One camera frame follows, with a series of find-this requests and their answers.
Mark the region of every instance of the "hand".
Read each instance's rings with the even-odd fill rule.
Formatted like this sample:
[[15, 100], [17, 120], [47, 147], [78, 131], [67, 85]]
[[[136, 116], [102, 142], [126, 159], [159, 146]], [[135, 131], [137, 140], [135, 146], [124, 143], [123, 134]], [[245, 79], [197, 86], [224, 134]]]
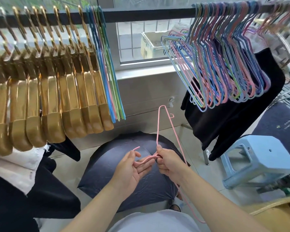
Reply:
[[180, 184], [183, 172], [189, 167], [173, 150], [164, 149], [158, 145], [157, 153], [160, 156], [157, 159], [159, 172], [167, 175], [174, 183]]
[[141, 157], [141, 154], [137, 151], [128, 152], [117, 165], [114, 175], [109, 182], [110, 185], [118, 189], [122, 201], [134, 192], [140, 179], [151, 171], [151, 166], [155, 163], [155, 160], [151, 159], [135, 168], [133, 166], [135, 156]]

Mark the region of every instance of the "floor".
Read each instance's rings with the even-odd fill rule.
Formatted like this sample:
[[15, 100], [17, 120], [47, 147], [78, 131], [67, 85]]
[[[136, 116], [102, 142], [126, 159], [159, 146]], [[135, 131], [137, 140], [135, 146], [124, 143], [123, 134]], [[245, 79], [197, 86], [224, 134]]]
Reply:
[[[221, 160], [217, 159], [213, 162], [210, 161], [209, 165], [205, 165], [201, 150], [201, 142], [193, 136], [192, 131], [182, 126], [175, 127], [175, 130], [180, 139], [186, 160], [191, 164], [191, 168], [193, 169], [193, 171], [195, 171], [202, 178], [208, 181], [221, 194], [223, 194], [225, 197], [240, 206], [262, 201], [254, 188], [237, 187], [235, 190], [225, 189], [221, 181], [225, 178], [225, 171], [223, 169]], [[172, 128], [161, 130], [159, 131], [159, 134], [166, 137], [167, 139], [172, 141], [177, 147], [179, 147]], [[213, 141], [209, 146], [209, 150], [213, 148], [215, 144], [214, 142], [215, 141]], [[90, 156], [96, 151], [97, 148], [98, 147], [93, 147], [81, 150], [81, 160], [79, 162], [75, 162], [68, 156], [63, 155], [62, 153], [57, 151], [55, 151], [51, 156], [56, 160], [57, 163], [57, 168], [55, 169], [53, 174], [62, 183], [64, 183], [75, 195], [79, 197], [82, 209], [90, 202], [91, 198], [76, 187], [85, 171]], [[128, 214], [134, 212], [154, 212], [157, 210], [163, 210], [166, 208], [166, 206], [167, 205], [165, 202], [161, 202], [117, 213], [110, 226], [112, 226], [116, 221], [124, 218]], [[183, 212], [191, 215], [191, 217], [193, 218], [192, 212], [189, 210], [187, 205], [184, 206]], [[202, 218], [197, 210], [195, 210], [195, 213], [200, 219]], [[70, 221], [71, 219], [42, 219], [43, 226], [41, 232], [60, 231]], [[201, 224], [199, 222], [197, 222], [197, 224], [202, 232], [210, 231], [206, 224]]]

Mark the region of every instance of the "stool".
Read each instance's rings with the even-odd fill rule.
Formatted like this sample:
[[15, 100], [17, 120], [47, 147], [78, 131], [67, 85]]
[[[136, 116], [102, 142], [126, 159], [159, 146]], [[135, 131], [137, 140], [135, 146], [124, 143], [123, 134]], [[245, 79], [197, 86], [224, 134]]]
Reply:
[[[241, 149], [240, 154], [247, 156], [250, 164], [239, 171], [232, 168], [228, 153]], [[221, 160], [227, 173], [222, 182], [226, 189], [240, 185], [263, 187], [290, 174], [290, 154], [277, 138], [273, 136], [248, 135], [238, 139], [222, 156]], [[249, 182], [264, 174], [262, 182]]]

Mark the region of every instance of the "forearm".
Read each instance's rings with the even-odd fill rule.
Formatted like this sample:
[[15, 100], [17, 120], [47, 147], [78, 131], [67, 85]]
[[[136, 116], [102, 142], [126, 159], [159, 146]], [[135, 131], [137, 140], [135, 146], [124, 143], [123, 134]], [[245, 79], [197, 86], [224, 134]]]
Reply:
[[180, 186], [212, 232], [268, 232], [190, 168], [183, 171]]
[[105, 232], [121, 203], [118, 190], [109, 183], [62, 232]]

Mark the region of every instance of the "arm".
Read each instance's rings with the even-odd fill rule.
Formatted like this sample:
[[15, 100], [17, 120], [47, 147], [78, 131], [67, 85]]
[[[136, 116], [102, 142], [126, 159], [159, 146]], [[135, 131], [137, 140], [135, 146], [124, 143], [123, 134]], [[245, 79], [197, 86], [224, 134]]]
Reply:
[[151, 159], [135, 168], [133, 167], [135, 156], [140, 157], [141, 154], [130, 151], [124, 156], [110, 182], [61, 232], [106, 231], [120, 204], [133, 193], [139, 180], [151, 170], [151, 166], [155, 163], [155, 160]]
[[179, 184], [212, 232], [269, 232], [251, 215], [219, 193], [173, 151], [157, 146], [159, 171]]

